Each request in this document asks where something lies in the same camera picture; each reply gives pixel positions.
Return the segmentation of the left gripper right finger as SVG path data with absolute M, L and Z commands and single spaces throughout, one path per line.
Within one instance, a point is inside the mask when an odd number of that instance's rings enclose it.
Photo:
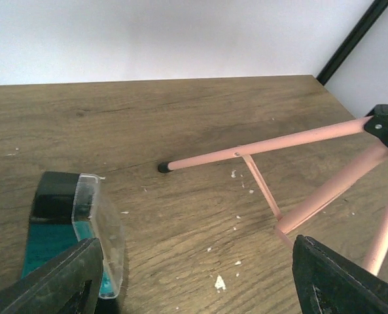
M 388 283 L 312 237 L 296 237 L 292 274 L 302 313 L 388 313 Z

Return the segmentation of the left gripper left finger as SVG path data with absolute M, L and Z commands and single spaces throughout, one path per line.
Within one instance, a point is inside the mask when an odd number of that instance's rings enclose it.
M 94 313 L 103 275 L 98 239 L 84 239 L 0 291 L 0 313 Z

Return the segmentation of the black metronome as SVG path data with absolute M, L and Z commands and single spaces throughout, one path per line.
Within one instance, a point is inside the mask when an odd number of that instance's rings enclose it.
M 57 257 L 79 240 L 71 222 L 73 198 L 79 175 L 46 171 L 36 189 L 28 219 L 28 231 L 21 277 Z M 128 257 L 125 245 L 124 281 L 120 294 L 128 285 Z M 118 297 L 101 299 L 98 295 L 96 313 L 120 313 Z

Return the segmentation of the pink music stand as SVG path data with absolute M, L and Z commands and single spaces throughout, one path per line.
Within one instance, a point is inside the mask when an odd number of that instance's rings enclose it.
M 252 141 L 266 123 L 246 125 L 228 108 L 157 108 L 160 150 L 183 154 Z M 284 217 L 373 140 L 354 135 L 255 155 Z M 156 175 L 158 234 L 146 257 L 160 283 L 291 280 L 292 252 L 274 232 L 277 220 L 242 159 Z M 388 199 L 388 161 L 287 235 L 312 236 L 361 264 Z

